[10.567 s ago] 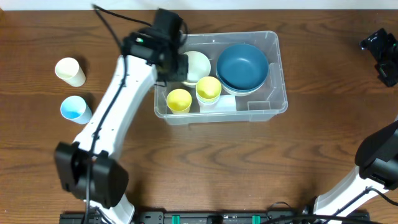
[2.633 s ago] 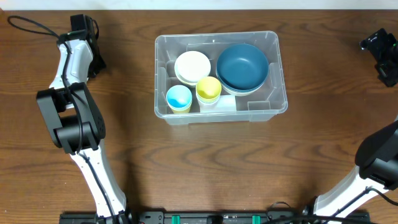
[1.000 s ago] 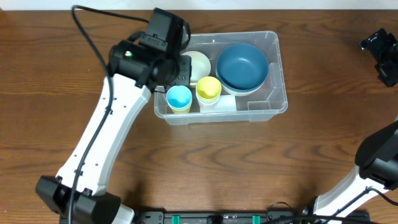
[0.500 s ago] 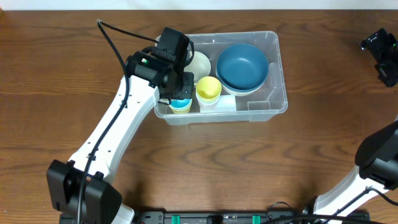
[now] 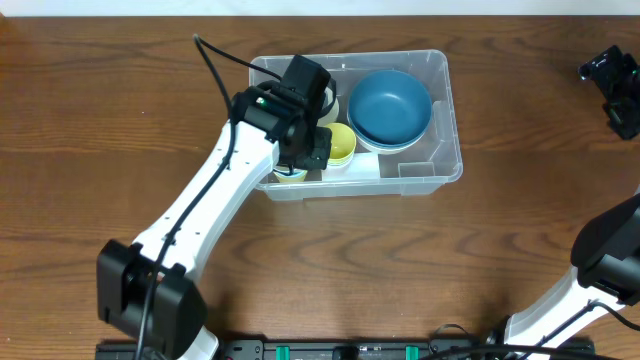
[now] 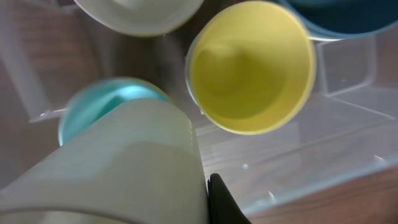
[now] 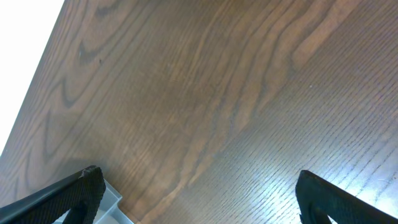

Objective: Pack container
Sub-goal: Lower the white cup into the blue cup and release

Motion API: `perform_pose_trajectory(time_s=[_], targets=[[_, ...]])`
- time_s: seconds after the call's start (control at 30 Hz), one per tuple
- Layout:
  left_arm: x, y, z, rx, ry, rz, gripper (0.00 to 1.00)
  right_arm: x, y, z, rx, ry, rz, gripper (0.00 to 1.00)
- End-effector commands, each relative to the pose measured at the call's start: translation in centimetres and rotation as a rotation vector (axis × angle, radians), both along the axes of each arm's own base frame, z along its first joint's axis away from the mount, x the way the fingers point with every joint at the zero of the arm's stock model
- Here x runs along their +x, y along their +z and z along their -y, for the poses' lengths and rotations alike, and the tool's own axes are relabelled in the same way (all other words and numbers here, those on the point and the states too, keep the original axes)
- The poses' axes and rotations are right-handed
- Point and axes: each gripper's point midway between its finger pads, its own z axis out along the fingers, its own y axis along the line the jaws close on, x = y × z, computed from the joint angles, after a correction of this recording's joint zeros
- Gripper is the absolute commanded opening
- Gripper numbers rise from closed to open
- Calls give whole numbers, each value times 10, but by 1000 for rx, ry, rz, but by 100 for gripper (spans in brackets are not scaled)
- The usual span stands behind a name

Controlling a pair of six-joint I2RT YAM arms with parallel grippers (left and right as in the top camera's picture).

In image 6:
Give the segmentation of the yellow plastic cup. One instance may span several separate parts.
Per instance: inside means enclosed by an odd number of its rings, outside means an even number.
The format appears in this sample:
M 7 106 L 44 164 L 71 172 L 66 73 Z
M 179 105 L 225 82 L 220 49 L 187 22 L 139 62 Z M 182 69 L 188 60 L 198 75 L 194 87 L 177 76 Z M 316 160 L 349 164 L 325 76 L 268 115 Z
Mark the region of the yellow plastic cup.
M 273 131 L 300 112 L 316 76 L 301 21 L 267 1 L 234 4 L 212 18 L 190 48 L 187 86 L 204 115 L 243 135 Z

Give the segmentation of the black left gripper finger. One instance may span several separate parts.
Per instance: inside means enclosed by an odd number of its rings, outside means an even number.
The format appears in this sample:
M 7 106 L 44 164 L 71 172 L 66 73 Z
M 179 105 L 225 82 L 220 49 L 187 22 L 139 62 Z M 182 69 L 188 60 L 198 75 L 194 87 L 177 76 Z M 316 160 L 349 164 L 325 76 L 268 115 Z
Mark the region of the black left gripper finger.
M 219 174 L 211 174 L 207 186 L 211 224 L 251 224 Z

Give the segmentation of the cream white plastic cup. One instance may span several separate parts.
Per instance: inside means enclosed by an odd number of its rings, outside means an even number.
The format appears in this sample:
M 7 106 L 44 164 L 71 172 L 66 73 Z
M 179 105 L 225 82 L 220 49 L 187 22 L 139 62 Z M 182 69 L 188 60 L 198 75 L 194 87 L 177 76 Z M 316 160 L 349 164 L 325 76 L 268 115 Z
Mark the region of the cream white plastic cup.
M 191 121 L 131 100 L 1 190 L 2 223 L 208 223 Z

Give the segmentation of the white small bowl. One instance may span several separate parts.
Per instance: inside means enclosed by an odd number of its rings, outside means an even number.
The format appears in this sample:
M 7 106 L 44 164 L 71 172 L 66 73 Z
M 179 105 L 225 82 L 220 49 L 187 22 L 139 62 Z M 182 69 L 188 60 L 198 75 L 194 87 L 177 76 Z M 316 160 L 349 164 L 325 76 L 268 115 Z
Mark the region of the white small bowl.
M 184 25 L 203 0 L 75 0 L 102 25 L 134 37 L 154 37 Z

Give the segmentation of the light blue plastic cup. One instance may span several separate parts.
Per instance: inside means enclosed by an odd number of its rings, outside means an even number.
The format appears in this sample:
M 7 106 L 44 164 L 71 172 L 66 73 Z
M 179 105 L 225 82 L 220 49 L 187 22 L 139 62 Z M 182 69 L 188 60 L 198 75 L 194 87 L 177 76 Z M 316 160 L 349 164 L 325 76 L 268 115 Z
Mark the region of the light blue plastic cup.
M 170 97 L 157 86 L 139 78 L 100 80 L 76 93 L 67 103 L 58 125 L 60 146 L 77 137 L 117 106 L 139 98 L 170 103 Z

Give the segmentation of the dark blue large bowl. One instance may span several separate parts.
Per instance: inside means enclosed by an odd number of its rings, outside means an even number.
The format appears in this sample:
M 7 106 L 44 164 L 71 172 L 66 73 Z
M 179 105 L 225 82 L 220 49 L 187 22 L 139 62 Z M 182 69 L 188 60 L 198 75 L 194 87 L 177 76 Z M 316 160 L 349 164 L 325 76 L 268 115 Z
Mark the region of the dark blue large bowl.
M 397 25 L 397 0 L 278 0 L 316 39 L 355 39 Z

